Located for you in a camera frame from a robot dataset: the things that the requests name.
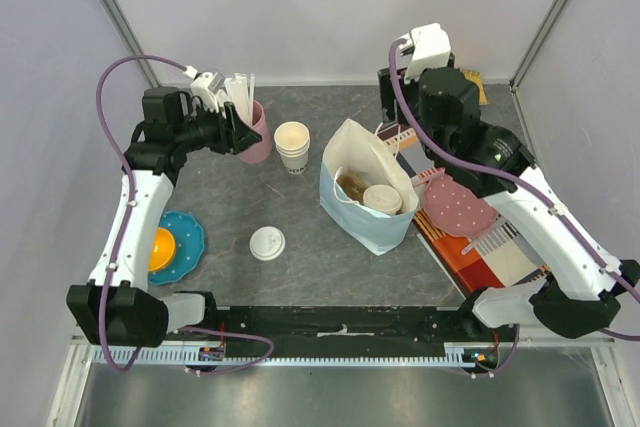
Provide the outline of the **blue white paper bag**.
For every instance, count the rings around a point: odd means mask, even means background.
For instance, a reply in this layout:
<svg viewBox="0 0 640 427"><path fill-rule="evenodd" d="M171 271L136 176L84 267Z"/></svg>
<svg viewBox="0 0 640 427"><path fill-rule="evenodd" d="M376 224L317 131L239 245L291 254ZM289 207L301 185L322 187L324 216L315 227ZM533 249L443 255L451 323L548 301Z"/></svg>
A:
<svg viewBox="0 0 640 427"><path fill-rule="evenodd" d="M419 207L410 177L394 155L351 119L324 149L319 193L326 213L377 256L403 242Z"/></svg>

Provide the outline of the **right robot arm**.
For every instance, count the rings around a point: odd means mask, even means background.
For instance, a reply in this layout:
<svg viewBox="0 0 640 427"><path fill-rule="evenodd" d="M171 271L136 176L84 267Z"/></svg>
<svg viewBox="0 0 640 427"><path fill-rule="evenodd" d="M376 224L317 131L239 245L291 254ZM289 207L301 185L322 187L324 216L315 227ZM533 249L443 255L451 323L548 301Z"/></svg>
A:
<svg viewBox="0 0 640 427"><path fill-rule="evenodd" d="M639 294L638 262L602 248L554 194L520 139L481 120L478 88L451 60L411 76L396 65L406 51L393 43L388 66L378 73L383 108L415 130L436 166L513 225L548 269L536 281L474 291L458 315L460 333L477 341L493 328L541 325L568 339L599 332L637 341L611 325L619 296Z"/></svg>

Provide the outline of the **brown cardboard cup carrier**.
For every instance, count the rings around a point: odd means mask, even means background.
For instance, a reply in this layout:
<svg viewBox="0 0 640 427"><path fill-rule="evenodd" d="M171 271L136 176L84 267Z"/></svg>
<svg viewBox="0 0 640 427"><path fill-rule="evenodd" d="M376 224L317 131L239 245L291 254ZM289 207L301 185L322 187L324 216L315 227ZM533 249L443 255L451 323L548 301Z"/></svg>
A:
<svg viewBox="0 0 640 427"><path fill-rule="evenodd" d="M364 193L370 185L360 177L353 173L341 173L337 177L337 184L351 201L364 204Z"/></svg>

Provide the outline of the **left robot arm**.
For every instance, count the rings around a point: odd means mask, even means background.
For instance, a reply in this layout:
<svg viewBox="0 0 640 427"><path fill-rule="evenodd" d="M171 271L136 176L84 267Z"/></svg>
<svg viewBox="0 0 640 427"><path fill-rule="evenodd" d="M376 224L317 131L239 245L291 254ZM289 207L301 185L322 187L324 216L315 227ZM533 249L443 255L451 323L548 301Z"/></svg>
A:
<svg viewBox="0 0 640 427"><path fill-rule="evenodd" d="M183 327L198 340L219 329L212 294L179 292L164 299L148 291L148 267L156 231L191 152L209 149L237 155L261 141L231 103L220 111L189 113L191 95L175 87L148 89L143 119L124 153L119 205L99 260L82 285L70 286L66 304L93 345L157 347Z"/></svg>

